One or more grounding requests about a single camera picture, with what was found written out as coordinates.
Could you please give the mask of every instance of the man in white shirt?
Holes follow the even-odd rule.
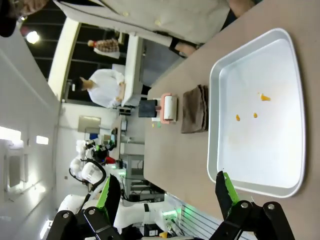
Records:
[[[121,105],[125,89],[125,76],[112,69],[99,69],[89,80],[83,77],[72,80],[73,91],[88,91],[92,102],[105,108],[115,108]],[[149,89],[148,86],[142,88],[143,91]]]

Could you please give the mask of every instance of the white shirt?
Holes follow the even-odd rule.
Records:
[[[89,78],[95,85],[88,89],[92,102],[105,108],[114,108],[121,102],[116,100],[120,93],[120,83],[125,81],[125,76],[112,69],[99,69]]]

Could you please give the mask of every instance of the person's hand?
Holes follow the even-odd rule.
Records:
[[[181,53],[184,53],[187,57],[191,56],[197,49],[187,43],[178,42],[175,49]]]
[[[41,10],[49,0],[21,0],[23,2],[23,8],[20,11],[23,16],[34,14]]]

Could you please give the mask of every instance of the white tray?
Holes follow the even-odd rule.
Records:
[[[304,177],[306,129],[289,34],[272,29],[218,60],[209,101],[210,179],[223,170],[236,189],[278,198],[295,194]]]

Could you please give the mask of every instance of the screw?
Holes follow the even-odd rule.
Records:
[[[269,204],[269,205],[268,205],[268,209],[270,209],[270,210],[275,209],[275,205],[273,205],[273,204]]]
[[[248,203],[246,203],[246,202],[243,202],[243,203],[241,204],[241,207],[242,207],[243,209],[246,209],[248,206],[249,206],[249,205],[248,205]]]

